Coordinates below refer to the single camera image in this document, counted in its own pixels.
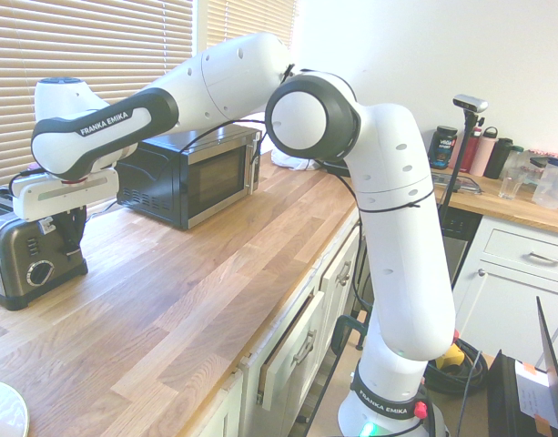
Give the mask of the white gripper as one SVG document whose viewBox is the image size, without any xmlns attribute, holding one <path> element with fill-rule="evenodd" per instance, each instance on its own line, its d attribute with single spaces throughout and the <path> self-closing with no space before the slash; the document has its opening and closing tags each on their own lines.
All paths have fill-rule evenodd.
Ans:
<svg viewBox="0 0 558 437">
<path fill-rule="evenodd" d="M 113 168 L 91 173 L 76 183 L 48 174 L 30 176 L 13 183 L 13 210 L 28 222 L 54 215 L 64 249 L 73 249 L 74 241 L 80 249 L 86 226 L 86 205 L 114 197 L 118 190 L 118 174 Z"/>
</svg>

